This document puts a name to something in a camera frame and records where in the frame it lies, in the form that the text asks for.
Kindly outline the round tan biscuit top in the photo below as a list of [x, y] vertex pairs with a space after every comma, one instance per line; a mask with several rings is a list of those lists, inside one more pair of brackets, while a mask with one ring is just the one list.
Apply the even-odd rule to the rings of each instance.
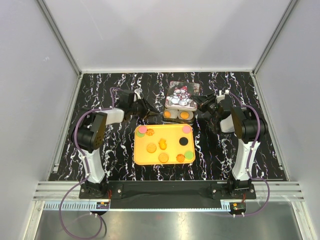
[[187, 112], [187, 111], [182, 111], [181, 113], [180, 113], [180, 117], [182, 118], [182, 119], [188, 119], [189, 117], [190, 117], [190, 114]]

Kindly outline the gold tin lid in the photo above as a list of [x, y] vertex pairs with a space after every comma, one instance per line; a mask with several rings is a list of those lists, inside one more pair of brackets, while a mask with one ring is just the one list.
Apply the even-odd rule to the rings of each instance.
[[164, 106], [167, 109], [195, 112], [197, 110], [197, 104], [191, 99], [191, 96], [198, 96], [199, 92], [199, 83], [171, 81], [167, 90]]

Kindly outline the gold cookie tin box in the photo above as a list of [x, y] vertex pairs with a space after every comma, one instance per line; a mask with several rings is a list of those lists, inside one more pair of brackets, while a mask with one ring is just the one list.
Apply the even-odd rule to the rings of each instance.
[[195, 119], [195, 114], [193, 111], [173, 108], [165, 108], [162, 116], [163, 121], [170, 124], [192, 125]]

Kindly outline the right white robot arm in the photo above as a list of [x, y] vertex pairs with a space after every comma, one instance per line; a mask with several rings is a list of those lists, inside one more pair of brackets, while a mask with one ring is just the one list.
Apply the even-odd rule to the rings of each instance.
[[252, 168], [261, 138], [269, 133], [268, 124], [251, 105], [234, 106], [226, 101], [226, 96], [235, 95], [228, 91], [209, 95], [192, 95], [191, 99], [203, 113], [210, 113], [212, 131], [215, 134], [235, 134], [238, 148], [231, 177], [226, 190], [232, 198], [239, 198], [252, 184]]

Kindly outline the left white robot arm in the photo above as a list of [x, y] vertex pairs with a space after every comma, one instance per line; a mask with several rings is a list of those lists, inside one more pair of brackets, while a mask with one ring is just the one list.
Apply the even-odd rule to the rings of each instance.
[[85, 176], [80, 185], [97, 198], [103, 198], [108, 193], [107, 177], [100, 157], [106, 127], [130, 120], [132, 116], [146, 119], [159, 114], [141, 96], [139, 89], [130, 91], [112, 87], [110, 95], [111, 107], [83, 107], [69, 130], [69, 139], [80, 152], [84, 165]]

